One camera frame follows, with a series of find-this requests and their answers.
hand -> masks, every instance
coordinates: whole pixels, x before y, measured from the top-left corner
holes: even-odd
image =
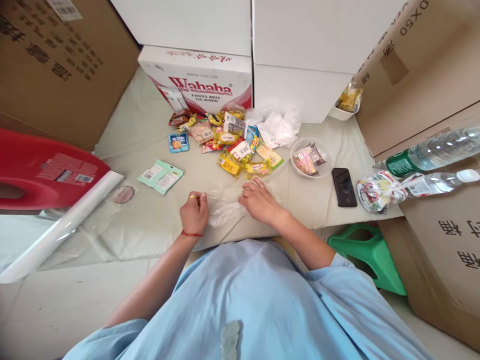
[[[275,201],[262,180],[258,177],[252,180],[241,186],[243,196],[238,202],[246,207],[252,218],[275,227],[288,212]]]
[[[209,221],[207,194],[192,191],[185,205],[180,208],[180,218],[183,231],[187,234],[203,234]]]

light blue shirt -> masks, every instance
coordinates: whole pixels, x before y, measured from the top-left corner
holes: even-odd
[[[64,360],[219,360],[222,330],[235,320],[239,360],[431,359],[342,256],[303,273],[277,244],[248,239],[193,263],[150,321],[97,330]]]

white tube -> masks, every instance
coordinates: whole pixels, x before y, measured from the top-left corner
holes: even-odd
[[[65,215],[0,273],[0,284],[14,283],[35,271],[123,178],[123,175],[114,171],[107,172]]]

smartphone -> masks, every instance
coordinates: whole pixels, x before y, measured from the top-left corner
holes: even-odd
[[[334,167],[331,175],[333,177],[333,185],[335,185],[338,206],[341,208],[356,207],[357,196],[350,178],[350,171],[344,167]]]

wahaha box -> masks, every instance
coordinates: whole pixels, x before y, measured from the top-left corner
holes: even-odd
[[[192,113],[216,114],[228,104],[252,107],[249,56],[144,46],[140,66],[161,88],[178,89]]]

